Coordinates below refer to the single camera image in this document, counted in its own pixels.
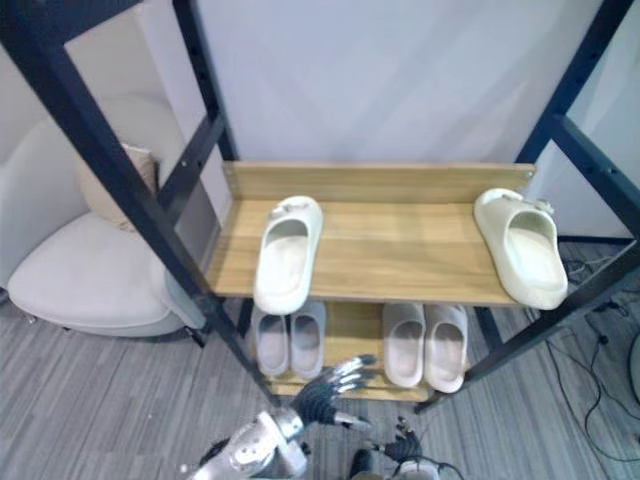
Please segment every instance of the white wall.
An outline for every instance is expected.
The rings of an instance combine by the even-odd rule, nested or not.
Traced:
[[[134,94],[166,104],[184,138],[191,138],[205,110],[169,0],[127,10],[73,39],[66,48],[94,97]],[[0,46],[0,167],[20,139],[47,115]],[[220,154],[214,152],[202,181],[224,218],[230,199],[220,164]]]
[[[158,72],[128,11],[67,44],[94,96],[135,93],[167,103]],[[47,112],[0,46],[0,164]]]
[[[244,160],[513,162],[600,3],[198,5]],[[632,9],[616,53],[607,53],[572,116],[637,172],[638,2]],[[566,160],[545,153],[540,167],[531,191],[554,203],[561,233],[624,234]]]
[[[569,116],[640,186],[640,2],[634,2]],[[550,200],[563,233],[628,236],[625,226],[553,144],[530,193]]]

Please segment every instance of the white slipper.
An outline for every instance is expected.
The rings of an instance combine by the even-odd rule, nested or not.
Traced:
[[[453,393],[464,381],[467,313],[462,307],[445,305],[425,305],[424,313],[424,378],[435,390]]]
[[[541,310],[560,305],[568,288],[551,213],[548,203],[527,201],[504,188],[484,192],[473,209],[504,289]]]
[[[315,378],[324,360],[324,302],[309,300],[291,316],[291,369],[302,378]]]
[[[284,317],[269,315],[258,307],[251,312],[258,367],[265,375],[280,375],[289,367],[289,339]]]
[[[384,372],[400,387],[422,378],[424,313],[416,303],[388,303],[382,308]]]
[[[288,315],[306,301],[322,232],[322,210],[310,197],[289,197],[269,214],[253,299],[265,312]]]

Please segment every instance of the floor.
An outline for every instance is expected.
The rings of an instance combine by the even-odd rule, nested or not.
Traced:
[[[608,246],[569,245],[565,258],[598,259]],[[575,275],[586,273],[579,266]],[[640,296],[620,294],[624,309],[591,314],[607,335],[596,372],[635,415],[627,352],[640,331]],[[236,314],[237,302],[227,302]],[[523,328],[521,310],[494,312],[503,336]],[[596,335],[581,320],[556,334],[559,348],[588,361]],[[487,353],[470,322],[470,356]],[[589,377],[557,355],[568,396],[584,417],[595,395]],[[640,462],[596,455],[570,416],[545,344],[421,417],[411,405],[340,401],[343,409],[375,425],[377,440],[391,440],[395,418],[408,418],[425,454],[456,465],[471,479],[632,479]],[[117,339],[30,324],[10,303],[0,307],[0,478],[177,479],[211,442],[231,434],[266,402],[224,344],[209,335],[204,350],[182,334],[154,340]],[[609,400],[590,428],[604,449],[640,457],[640,421]],[[305,478],[343,479],[364,438],[336,427],[305,433],[312,449]],[[381,471],[390,463],[378,461]],[[443,480],[456,478],[443,473]]]

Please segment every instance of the chair cushion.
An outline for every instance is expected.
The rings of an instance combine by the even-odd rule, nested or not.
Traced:
[[[9,280],[23,310],[73,328],[132,327],[169,312],[154,290],[153,255],[137,233],[86,213],[47,238]]]

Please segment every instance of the white armchair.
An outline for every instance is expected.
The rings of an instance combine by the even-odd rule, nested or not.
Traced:
[[[138,97],[100,107],[121,142],[151,150],[162,187],[184,148],[172,112]],[[202,328],[204,317],[144,239],[89,211],[75,155],[46,120],[0,164],[0,287],[22,310],[83,332],[142,337]],[[201,184],[176,228],[204,269],[216,219]]]

